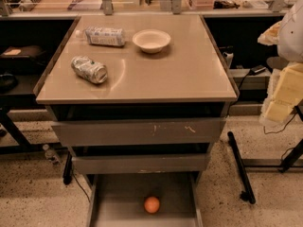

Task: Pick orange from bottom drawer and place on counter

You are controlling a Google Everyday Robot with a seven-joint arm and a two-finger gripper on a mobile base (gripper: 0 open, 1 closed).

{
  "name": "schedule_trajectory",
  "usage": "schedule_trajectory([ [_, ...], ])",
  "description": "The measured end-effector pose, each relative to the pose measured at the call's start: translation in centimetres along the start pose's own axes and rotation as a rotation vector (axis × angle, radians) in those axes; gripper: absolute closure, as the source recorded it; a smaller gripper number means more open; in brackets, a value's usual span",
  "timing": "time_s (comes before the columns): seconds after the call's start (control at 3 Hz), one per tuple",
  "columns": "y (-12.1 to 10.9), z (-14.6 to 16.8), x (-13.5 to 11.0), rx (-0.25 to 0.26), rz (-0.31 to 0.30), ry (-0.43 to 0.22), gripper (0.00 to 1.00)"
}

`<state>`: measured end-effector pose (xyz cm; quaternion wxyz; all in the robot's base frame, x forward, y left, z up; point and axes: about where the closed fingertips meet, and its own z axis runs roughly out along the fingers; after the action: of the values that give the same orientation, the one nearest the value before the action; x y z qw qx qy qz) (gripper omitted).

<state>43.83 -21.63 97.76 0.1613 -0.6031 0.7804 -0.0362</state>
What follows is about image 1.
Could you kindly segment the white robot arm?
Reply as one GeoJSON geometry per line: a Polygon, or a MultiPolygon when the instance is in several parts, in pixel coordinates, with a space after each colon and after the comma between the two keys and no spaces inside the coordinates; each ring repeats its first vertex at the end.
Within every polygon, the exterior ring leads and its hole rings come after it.
{"type": "Polygon", "coordinates": [[[258,42],[275,44],[279,57],[288,61],[282,70],[273,70],[261,108],[259,122],[274,127],[284,124],[303,99],[303,0],[297,0],[281,21],[258,37],[258,42]]]}

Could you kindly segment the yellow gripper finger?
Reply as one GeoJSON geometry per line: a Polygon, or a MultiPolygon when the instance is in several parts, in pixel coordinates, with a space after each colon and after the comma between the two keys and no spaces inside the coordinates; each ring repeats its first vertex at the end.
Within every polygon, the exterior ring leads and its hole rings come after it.
{"type": "Polygon", "coordinates": [[[259,122],[265,127],[284,124],[294,107],[303,100],[303,64],[289,63],[270,76],[267,97],[261,107],[259,122]]]}

